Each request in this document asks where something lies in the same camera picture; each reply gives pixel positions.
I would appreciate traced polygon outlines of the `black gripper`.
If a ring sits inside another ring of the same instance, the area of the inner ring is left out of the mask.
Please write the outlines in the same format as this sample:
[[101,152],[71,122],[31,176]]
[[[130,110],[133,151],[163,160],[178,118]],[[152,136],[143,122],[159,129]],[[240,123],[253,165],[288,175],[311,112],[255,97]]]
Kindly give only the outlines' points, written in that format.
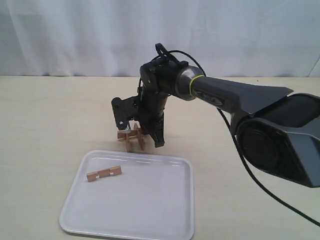
[[138,108],[138,121],[141,128],[154,141],[154,147],[165,145],[164,109],[168,99],[165,92],[142,91]]

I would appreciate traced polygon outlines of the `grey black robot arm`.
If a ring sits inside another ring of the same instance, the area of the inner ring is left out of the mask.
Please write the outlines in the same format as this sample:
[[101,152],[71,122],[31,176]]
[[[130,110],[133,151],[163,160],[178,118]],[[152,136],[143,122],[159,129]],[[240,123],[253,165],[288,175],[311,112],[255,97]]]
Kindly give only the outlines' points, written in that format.
[[229,131],[255,168],[306,186],[320,185],[320,98],[287,87],[218,79],[186,62],[153,60],[140,67],[140,124],[156,147],[164,141],[168,95],[200,99],[230,114]]

